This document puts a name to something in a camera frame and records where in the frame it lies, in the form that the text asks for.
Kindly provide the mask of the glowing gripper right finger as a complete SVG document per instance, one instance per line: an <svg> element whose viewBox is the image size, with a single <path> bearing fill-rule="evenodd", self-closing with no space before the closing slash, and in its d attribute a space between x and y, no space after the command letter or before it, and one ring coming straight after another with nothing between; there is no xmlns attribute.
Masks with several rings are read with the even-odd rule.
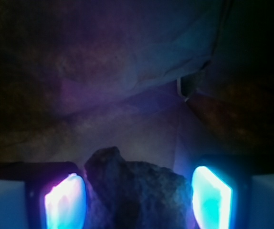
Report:
<svg viewBox="0 0 274 229"><path fill-rule="evenodd" d="M200 229L274 229L274 156L204 156L191 186Z"/></svg>

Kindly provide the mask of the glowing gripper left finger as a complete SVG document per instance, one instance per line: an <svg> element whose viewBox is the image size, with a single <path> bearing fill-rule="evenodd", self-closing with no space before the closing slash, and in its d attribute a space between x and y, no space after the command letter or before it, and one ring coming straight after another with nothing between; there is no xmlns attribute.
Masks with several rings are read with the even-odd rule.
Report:
<svg viewBox="0 0 274 229"><path fill-rule="evenodd" d="M0 163L0 229L82 229L86 212L75 163Z"/></svg>

